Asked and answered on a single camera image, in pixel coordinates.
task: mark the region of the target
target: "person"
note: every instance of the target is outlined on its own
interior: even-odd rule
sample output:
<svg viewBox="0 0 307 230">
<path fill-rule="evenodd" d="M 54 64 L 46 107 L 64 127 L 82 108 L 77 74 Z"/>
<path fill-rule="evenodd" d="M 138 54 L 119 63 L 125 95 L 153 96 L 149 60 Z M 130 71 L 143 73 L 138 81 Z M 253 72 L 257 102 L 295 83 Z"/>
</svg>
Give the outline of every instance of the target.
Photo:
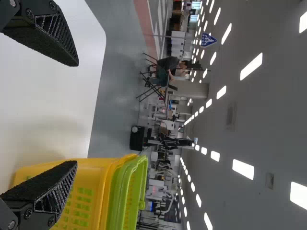
<svg viewBox="0 0 307 230">
<path fill-rule="evenodd" d="M 166 57 L 157 61 L 157 78 L 150 78 L 149 81 L 152 84 L 161 85 L 165 87 L 167 85 L 168 76 L 173 81 L 175 77 L 172 71 L 177 68 L 186 69 L 188 67 L 188 61 L 180 61 L 177 57 Z"/>
</svg>

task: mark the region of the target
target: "white table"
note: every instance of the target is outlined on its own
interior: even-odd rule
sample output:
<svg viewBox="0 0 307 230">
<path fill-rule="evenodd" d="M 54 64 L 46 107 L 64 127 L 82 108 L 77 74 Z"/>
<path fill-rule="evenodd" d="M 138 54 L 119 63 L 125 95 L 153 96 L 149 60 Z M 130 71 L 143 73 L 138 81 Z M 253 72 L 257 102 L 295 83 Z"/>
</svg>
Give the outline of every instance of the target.
<svg viewBox="0 0 307 230">
<path fill-rule="evenodd" d="M 0 34 L 0 193 L 35 163 L 86 158 L 106 34 L 84 0 L 56 0 L 77 47 L 67 67 Z"/>
</svg>

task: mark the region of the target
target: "table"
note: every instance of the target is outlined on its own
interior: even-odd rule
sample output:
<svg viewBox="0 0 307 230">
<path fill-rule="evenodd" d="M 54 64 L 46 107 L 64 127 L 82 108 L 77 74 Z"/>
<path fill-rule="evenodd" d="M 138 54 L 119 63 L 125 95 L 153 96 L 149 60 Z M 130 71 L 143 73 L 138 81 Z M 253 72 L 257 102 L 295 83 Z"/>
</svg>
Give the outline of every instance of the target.
<svg viewBox="0 0 307 230">
<path fill-rule="evenodd" d="M 67 67 L 0 34 L 0 193 L 24 166 L 86 158 L 106 34 L 84 0 L 56 0 L 77 47 Z"/>
</svg>

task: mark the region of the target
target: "triangular sign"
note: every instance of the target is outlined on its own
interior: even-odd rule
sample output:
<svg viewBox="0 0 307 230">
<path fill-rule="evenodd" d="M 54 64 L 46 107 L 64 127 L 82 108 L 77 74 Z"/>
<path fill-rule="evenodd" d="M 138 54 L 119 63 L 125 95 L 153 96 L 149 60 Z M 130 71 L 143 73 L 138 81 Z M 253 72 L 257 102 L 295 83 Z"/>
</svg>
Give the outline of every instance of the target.
<svg viewBox="0 0 307 230">
<path fill-rule="evenodd" d="M 214 44 L 216 42 L 217 42 L 217 40 L 214 37 L 210 36 L 207 33 L 202 33 L 202 35 L 201 35 L 201 46 L 202 47 L 211 46 L 212 44 Z"/>
</svg>

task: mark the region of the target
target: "ceiling light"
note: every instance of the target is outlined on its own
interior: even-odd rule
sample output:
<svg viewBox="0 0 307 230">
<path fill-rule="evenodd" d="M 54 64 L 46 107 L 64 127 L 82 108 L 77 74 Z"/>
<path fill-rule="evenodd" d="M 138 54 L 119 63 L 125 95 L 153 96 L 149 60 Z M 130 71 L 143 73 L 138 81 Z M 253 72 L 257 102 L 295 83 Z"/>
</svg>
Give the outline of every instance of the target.
<svg viewBox="0 0 307 230">
<path fill-rule="evenodd" d="M 254 180 L 254 166 L 234 159 L 232 163 L 232 170 L 246 176 L 248 179 Z"/>
<path fill-rule="evenodd" d="M 208 73 L 208 69 L 206 69 L 206 70 L 204 71 L 204 73 L 202 74 L 202 78 L 205 78 L 206 75 L 207 75 L 207 73 Z"/>
<path fill-rule="evenodd" d="M 203 155 L 207 155 L 207 149 L 206 149 L 205 147 L 202 147 L 202 148 L 201 148 L 201 153 L 202 153 Z"/>
<path fill-rule="evenodd" d="M 210 60 L 210 65 L 213 64 L 214 60 L 216 59 L 216 52 L 213 54 L 211 60 Z"/>
<path fill-rule="evenodd" d="M 298 206 L 307 209 L 307 187 L 291 182 L 290 200 Z"/>
<path fill-rule="evenodd" d="M 211 158 L 217 162 L 220 161 L 220 154 L 218 152 L 215 151 L 211 151 Z"/>
<path fill-rule="evenodd" d="M 205 220 L 205 223 L 206 223 L 208 230 L 213 230 L 213 226 L 211 224 L 211 221 L 210 221 L 207 213 L 205 213 L 204 220 Z"/>
<path fill-rule="evenodd" d="M 304 13 L 299 20 L 299 33 L 307 29 L 307 12 Z"/>
<path fill-rule="evenodd" d="M 221 88 L 216 94 L 216 99 L 220 99 L 226 93 L 226 86 Z"/>
<path fill-rule="evenodd" d="M 202 53 L 201 53 L 201 59 L 203 58 L 203 55 L 205 54 L 205 50 L 203 49 L 202 50 Z"/>
<path fill-rule="evenodd" d="M 196 201 L 197 201 L 198 207 L 201 207 L 201 198 L 198 194 L 196 194 Z"/>
<path fill-rule="evenodd" d="M 215 20 L 214 20 L 214 23 L 213 23 L 214 25 L 216 25 L 217 20 L 219 19 L 220 13 L 221 13 L 221 7 L 219 8 L 219 10 L 216 13 Z"/>
<path fill-rule="evenodd" d="M 203 26 L 203 31 L 205 32 L 207 29 L 208 21 L 205 22 L 205 25 Z"/>
<path fill-rule="evenodd" d="M 240 80 L 246 78 L 249 74 L 255 71 L 259 66 L 262 65 L 262 56 L 263 54 L 259 54 L 254 60 L 252 60 L 244 69 L 242 69 L 240 74 Z"/>
<path fill-rule="evenodd" d="M 212 105 L 212 99 L 209 99 L 206 103 L 206 108 L 208 108 L 210 105 Z"/>
<path fill-rule="evenodd" d="M 193 192 L 195 192 L 195 185 L 194 185 L 193 182 L 191 183 L 191 189 L 192 189 Z"/>
<path fill-rule="evenodd" d="M 214 0 L 212 0 L 212 2 L 211 2 L 211 6 L 210 6 L 210 9 L 209 9 L 209 13 L 211 13 L 211 12 L 212 12 L 213 5 L 214 5 Z"/>
<path fill-rule="evenodd" d="M 224 42 L 226 41 L 226 38 L 228 37 L 228 35 L 230 34 L 230 31 L 231 31 L 231 27 L 232 27 L 232 24 L 230 23 L 227 30 L 225 31 L 225 34 L 223 35 L 222 37 L 222 44 L 224 44 Z"/>
</svg>

